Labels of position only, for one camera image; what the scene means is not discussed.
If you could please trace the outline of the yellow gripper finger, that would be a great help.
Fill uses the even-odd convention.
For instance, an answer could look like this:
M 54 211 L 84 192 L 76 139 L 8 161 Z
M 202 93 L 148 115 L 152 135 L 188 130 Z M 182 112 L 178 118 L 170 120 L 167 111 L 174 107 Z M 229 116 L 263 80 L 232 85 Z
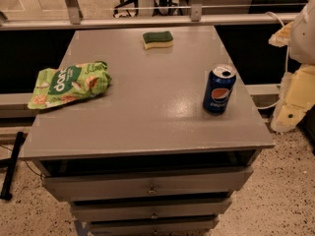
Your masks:
M 293 22 L 284 25 L 269 38 L 269 43 L 275 47 L 284 47 L 289 44 Z
M 285 72 L 279 97 L 271 128 L 283 133 L 293 130 L 315 105 L 315 66 L 302 64 L 294 73 Z

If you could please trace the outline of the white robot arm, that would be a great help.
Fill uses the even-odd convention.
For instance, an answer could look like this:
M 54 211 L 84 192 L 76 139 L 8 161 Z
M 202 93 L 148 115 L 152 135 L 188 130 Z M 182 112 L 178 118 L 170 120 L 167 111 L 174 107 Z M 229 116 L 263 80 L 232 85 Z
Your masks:
M 270 37 L 269 43 L 287 46 L 289 57 L 301 64 L 294 73 L 284 73 L 271 122 L 275 132 L 288 132 L 315 105 L 315 0 L 309 0 L 293 22 Z

